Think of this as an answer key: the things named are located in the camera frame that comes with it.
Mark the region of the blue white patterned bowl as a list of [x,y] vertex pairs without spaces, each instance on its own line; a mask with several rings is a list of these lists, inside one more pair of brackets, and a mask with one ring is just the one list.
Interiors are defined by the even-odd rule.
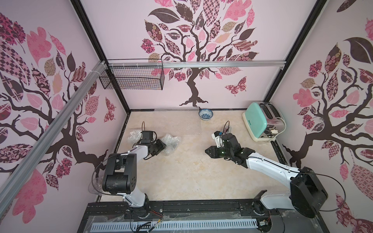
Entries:
[[200,109],[198,115],[202,120],[210,120],[213,117],[213,111],[210,109]]

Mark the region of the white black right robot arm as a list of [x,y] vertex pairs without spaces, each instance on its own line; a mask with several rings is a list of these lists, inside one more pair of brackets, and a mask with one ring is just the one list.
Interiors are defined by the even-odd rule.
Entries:
[[210,158],[227,159],[246,169],[261,172],[287,188],[284,192],[273,193],[262,190],[252,203],[257,215],[262,215],[264,210],[288,209],[314,218],[320,212],[328,194],[312,169],[289,167],[253,149],[243,148],[232,133],[216,131],[211,136],[216,144],[205,150]]

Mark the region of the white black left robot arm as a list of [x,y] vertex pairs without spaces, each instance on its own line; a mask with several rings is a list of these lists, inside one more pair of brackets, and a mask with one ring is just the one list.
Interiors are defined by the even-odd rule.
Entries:
[[137,185],[137,163],[158,155],[166,144],[155,131],[142,131],[140,140],[127,152],[111,154],[102,181],[104,194],[121,196],[130,207],[145,207],[148,197]]

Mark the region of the mint green toaster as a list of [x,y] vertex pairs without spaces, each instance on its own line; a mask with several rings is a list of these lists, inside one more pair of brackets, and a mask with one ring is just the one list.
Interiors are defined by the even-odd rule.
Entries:
[[255,142],[275,141],[283,133],[286,122],[277,107],[269,102],[253,102],[242,114],[244,124]]

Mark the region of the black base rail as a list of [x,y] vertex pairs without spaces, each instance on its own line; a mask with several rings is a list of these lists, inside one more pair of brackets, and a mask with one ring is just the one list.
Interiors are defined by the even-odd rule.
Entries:
[[264,210],[257,215],[254,199],[147,201],[145,207],[130,207],[126,202],[89,203],[79,233],[89,233],[93,223],[128,221],[255,219],[257,229],[197,230],[175,233],[327,233],[320,215],[307,218],[295,210]]

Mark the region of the aluminium frame bar back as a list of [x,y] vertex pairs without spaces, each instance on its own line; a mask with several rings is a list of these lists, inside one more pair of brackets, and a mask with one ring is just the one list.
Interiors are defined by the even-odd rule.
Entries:
[[232,67],[284,67],[282,60],[253,60],[253,61],[222,61],[222,62],[169,62],[163,63],[163,68],[232,68]]

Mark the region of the aluminium frame bar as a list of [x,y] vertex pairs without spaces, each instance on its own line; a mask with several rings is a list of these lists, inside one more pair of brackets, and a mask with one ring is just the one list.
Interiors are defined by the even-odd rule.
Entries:
[[253,60],[253,61],[222,61],[222,62],[169,62],[163,63],[163,68],[232,68],[232,67],[284,67],[282,60]]
[[65,124],[75,112],[78,104],[83,100],[94,82],[106,68],[107,65],[104,61],[98,62],[95,65],[68,103],[64,105],[62,111],[52,121],[46,132],[42,134],[41,138],[31,148],[26,158],[21,161],[15,171],[6,180],[1,189],[1,216],[4,215],[20,189],[32,175],[34,169],[44,157],[48,148],[52,145]]

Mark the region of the aluminium frame bar left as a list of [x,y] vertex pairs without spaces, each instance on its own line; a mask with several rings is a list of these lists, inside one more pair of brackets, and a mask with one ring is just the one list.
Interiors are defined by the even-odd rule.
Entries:
[[107,65],[104,61],[98,62],[95,65],[68,103],[64,105],[62,111],[52,121],[46,132],[42,134],[41,138],[31,148],[26,158],[21,161],[15,171],[6,180],[1,189],[1,216],[4,215],[20,189],[32,175],[34,169],[44,157],[48,148],[52,145],[65,124],[75,112],[78,104],[83,100],[94,82],[106,68]]

